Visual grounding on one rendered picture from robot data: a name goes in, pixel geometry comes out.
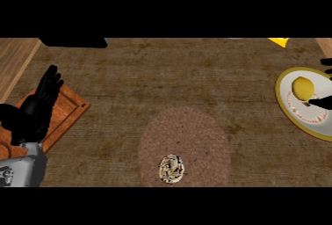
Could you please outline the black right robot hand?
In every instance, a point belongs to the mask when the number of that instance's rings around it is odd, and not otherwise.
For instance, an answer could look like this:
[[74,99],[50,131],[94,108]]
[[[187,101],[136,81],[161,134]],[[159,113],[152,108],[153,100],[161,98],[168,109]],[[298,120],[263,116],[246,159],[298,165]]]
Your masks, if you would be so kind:
[[[320,63],[325,66],[332,66],[332,58],[325,58],[320,60]],[[326,70],[326,73],[331,75],[329,80],[332,81],[332,69]],[[326,96],[323,98],[317,98],[317,99],[310,99],[308,100],[308,104],[310,105],[316,105],[317,107],[326,109],[326,110],[332,110],[332,95]]]

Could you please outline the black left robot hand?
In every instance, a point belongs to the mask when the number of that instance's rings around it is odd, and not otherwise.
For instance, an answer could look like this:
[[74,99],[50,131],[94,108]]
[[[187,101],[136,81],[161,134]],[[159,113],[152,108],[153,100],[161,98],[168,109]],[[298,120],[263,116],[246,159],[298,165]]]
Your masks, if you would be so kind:
[[0,123],[12,132],[10,144],[19,146],[25,142],[41,142],[49,131],[53,106],[63,84],[55,65],[49,66],[40,79],[37,91],[30,95],[19,107],[0,104]]

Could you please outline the yellow lemon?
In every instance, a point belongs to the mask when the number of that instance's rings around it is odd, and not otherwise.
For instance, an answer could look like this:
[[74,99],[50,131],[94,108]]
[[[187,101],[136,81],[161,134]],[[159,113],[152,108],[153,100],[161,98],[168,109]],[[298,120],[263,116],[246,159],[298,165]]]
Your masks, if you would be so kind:
[[292,82],[292,92],[298,100],[307,101],[314,95],[314,84],[300,76]]

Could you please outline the white bowl with yellow rim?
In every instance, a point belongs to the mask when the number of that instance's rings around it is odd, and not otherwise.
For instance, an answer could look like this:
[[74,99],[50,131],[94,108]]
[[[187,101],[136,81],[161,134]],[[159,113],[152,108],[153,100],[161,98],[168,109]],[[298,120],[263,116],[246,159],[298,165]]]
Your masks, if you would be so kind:
[[298,77],[308,79],[314,85],[311,98],[332,96],[332,81],[329,75],[305,67],[288,69],[277,77],[274,96],[283,114],[294,124],[316,138],[332,142],[332,110],[316,105],[305,105],[292,93],[292,83]]

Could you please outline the brown woven oval placemat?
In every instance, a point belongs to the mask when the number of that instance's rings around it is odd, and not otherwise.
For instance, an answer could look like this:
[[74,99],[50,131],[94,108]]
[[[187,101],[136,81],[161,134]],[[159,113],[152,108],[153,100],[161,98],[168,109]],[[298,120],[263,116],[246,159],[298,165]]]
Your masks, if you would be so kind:
[[[180,181],[167,184],[158,176],[162,159],[174,154],[184,163]],[[140,176],[146,186],[226,186],[230,175],[227,136],[214,118],[182,106],[162,111],[149,122],[137,150]]]

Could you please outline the brown wooden cutting board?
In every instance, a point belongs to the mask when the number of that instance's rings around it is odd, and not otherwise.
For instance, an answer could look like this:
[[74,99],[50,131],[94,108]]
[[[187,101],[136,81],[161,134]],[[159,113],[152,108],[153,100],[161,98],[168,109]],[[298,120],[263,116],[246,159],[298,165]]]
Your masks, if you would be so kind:
[[[69,128],[89,110],[90,106],[91,104],[89,101],[66,85],[62,85],[58,102],[53,107],[49,132],[41,142],[44,152],[49,152],[50,148],[59,141],[63,134],[69,131]],[[25,155],[27,150],[10,144],[10,132],[0,126],[0,160]]]

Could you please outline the pale wooden panel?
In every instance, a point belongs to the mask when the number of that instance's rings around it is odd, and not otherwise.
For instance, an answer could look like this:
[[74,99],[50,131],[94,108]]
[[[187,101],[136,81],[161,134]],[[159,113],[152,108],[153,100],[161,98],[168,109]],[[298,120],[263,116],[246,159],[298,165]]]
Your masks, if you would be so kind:
[[326,58],[332,58],[332,38],[317,38],[316,42],[322,48]]
[[0,38],[0,103],[6,102],[40,44],[38,38]]

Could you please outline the yellow pointed object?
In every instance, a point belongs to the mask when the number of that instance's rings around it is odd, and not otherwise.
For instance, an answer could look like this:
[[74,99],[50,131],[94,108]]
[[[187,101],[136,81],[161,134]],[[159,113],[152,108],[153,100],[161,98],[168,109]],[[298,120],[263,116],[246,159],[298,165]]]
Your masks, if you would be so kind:
[[270,38],[270,41],[276,43],[280,47],[286,47],[288,38]]

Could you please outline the black appliance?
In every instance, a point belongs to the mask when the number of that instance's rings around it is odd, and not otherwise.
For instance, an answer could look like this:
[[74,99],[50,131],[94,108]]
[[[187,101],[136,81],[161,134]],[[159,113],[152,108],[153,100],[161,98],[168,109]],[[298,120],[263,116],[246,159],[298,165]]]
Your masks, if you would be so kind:
[[41,38],[40,40],[49,47],[108,47],[105,38]]

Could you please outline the speckled patterned oval disc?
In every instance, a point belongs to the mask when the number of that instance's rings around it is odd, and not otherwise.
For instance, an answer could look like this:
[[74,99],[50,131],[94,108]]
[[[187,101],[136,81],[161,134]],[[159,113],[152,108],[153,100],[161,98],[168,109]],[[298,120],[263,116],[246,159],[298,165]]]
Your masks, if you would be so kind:
[[158,177],[167,184],[176,184],[184,175],[184,163],[180,156],[170,154],[162,158]]

